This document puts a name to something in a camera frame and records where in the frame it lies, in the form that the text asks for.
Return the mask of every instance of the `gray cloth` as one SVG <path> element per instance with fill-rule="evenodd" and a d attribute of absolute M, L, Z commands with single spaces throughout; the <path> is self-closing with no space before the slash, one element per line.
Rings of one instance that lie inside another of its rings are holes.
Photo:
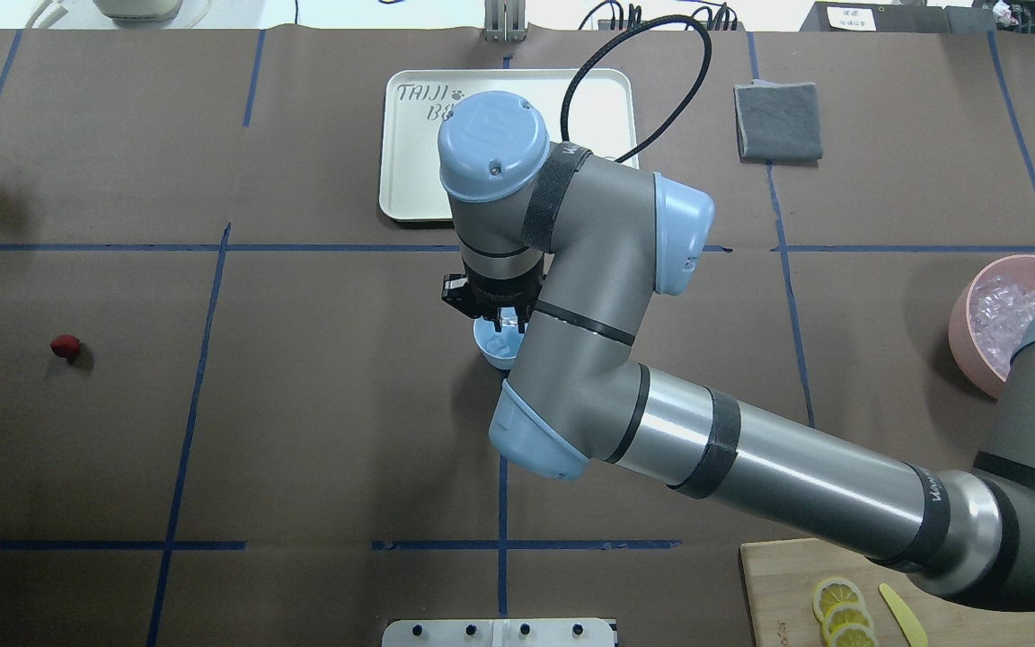
<path fill-rule="evenodd" d="M 742 158 L 818 160 L 825 154 L 816 83 L 753 81 L 734 86 L 734 98 Z"/>

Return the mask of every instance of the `white tray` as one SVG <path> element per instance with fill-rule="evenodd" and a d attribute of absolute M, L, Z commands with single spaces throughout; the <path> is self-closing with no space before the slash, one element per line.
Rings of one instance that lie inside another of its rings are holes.
<path fill-rule="evenodd" d="M 385 87 L 382 177 L 378 205 L 397 222 L 449 220 L 439 180 L 442 116 L 468 95 L 507 90 L 534 104 L 550 139 L 562 140 L 562 97 L 571 69 L 403 70 Z M 615 69 L 593 69 L 578 87 L 569 111 L 571 140 L 593 154 L 615 158 L 637 146 L 629 80 Z M 637 156 L 625 160 L 637 168 Z"/>

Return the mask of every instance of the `white paper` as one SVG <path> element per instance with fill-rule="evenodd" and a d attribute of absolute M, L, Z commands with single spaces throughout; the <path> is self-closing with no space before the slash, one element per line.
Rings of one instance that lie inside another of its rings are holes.
<path fill-rule="evenodd" d="M 829 24 L 834 29 L 848 31 L 876 31 L 874 9 L 851 7 L 828 7 Z"/>

